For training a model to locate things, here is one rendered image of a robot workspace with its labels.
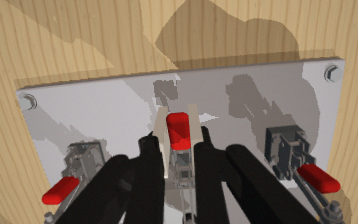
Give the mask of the grey metal fixture plate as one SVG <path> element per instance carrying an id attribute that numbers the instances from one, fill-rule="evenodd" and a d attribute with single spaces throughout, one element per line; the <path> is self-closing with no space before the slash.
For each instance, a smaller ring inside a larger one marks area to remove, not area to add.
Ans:
<path id="1" fill-rule="evenodd" d="M 310 155 L 327 171 L 345 59 L 322 58 L 219 66 L 22 87 L 15 91 L 52 188 L 61 180 L 70 144 L 100 142 L 105 162 L 139 156 L 138 140 L 153 131 L 159 107 L 168 114 L 197 104 L 200 125 L 214 148 L 247 147 L 275 176 L 265 158 L 266 128 L 298 125 Z M 343 71 L 330 83 L 329 66 Z M 37 106 L 23 109 L 30 95 Z"/>

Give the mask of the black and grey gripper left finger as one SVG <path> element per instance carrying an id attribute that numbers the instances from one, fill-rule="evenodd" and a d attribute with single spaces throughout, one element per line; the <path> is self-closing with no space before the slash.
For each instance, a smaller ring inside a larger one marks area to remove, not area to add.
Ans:
<path id="1" fill-rule="evenodd" d="M 123 224 L 164 224 L 167 115 L 159 107 L 153 131 L 138 140 L 140 155 L 111 157 L 54 224 L 119 224 L 124 213 Z"/>

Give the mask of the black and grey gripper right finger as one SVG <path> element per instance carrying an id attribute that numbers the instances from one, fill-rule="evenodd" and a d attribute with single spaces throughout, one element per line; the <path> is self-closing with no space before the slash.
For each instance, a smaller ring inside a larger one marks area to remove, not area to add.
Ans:
<path id="1" fill-rule="evenodd" d="M 214 148 L 197 104 L 188 104 L 188 116 L 197 224 L 230 224 L 222 182 L 250 224 L 320 224 L 247 147 Z"/>

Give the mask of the grey rectangular plate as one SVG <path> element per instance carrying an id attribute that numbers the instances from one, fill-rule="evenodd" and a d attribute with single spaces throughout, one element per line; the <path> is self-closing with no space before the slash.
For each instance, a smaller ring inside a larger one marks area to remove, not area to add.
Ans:
<path id="1" fill-rule="evenodd" d="M 192 188 L 193 209 L 196 215 L 196 195 L 194 183 Z M 183 186 L 185 213 L 191 213 L 189 186 Z M 165 224 L 182 224 L 181 191 L 175 188 L 175 183 L 165 182 L 164 218 Z"/>

